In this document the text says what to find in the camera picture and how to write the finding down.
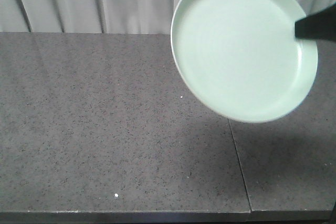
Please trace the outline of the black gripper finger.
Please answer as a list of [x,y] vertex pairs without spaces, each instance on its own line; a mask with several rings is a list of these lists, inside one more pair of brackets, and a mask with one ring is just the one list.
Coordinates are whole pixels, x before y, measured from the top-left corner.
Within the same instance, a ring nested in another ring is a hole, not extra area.
[[335,4],[296,21],[295,37],[335,42]]

